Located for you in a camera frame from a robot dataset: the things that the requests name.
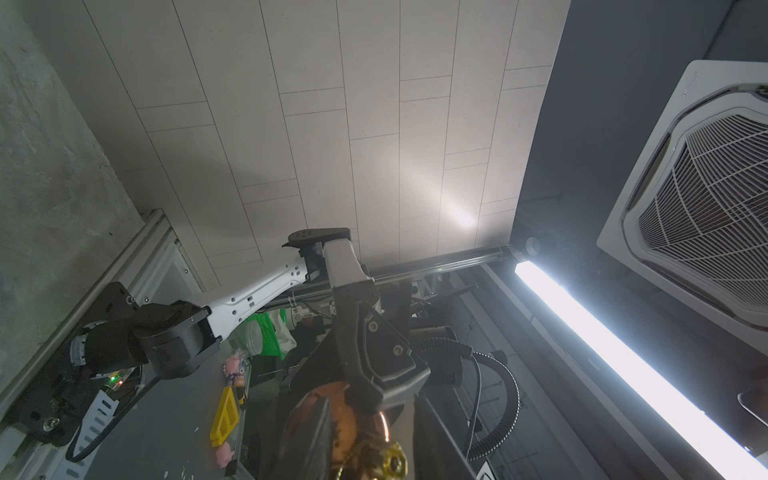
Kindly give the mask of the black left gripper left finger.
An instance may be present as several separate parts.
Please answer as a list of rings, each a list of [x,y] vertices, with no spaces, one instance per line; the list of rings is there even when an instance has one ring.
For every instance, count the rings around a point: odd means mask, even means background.
[[[308,394],[286,423],[281,443],[281,478],[328,479],[333,432],[330,401]]]

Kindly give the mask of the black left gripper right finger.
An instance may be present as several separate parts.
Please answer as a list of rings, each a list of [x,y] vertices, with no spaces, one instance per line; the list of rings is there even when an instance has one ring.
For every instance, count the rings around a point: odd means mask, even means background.
[[[469,462],[423,396],[417,396],[414,401],[413,455],[416,479],[475,478]]]

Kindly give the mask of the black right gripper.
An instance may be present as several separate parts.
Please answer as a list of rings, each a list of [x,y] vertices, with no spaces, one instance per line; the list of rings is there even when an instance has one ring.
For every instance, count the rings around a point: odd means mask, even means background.
[[[333,300],[334,336],[349,384],[348,403],[365,414],[376,414],[413,399],[426,384],[430,368],[376,309],[374,283],[335,287]]]

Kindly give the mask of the copper shiny ball ornament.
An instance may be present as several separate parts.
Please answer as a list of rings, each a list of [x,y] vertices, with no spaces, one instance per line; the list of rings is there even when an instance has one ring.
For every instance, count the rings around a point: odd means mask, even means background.
[[[353,408],[346,399],[348,387],[345,382],[332,382],[302,398],[317,394],[330,401],[334,432],[328,479],[405,478],[409,462],[404,449],[393,438],[388,418],[383,412],[368,415]],[[274,477],[282,479],[281,444]]]

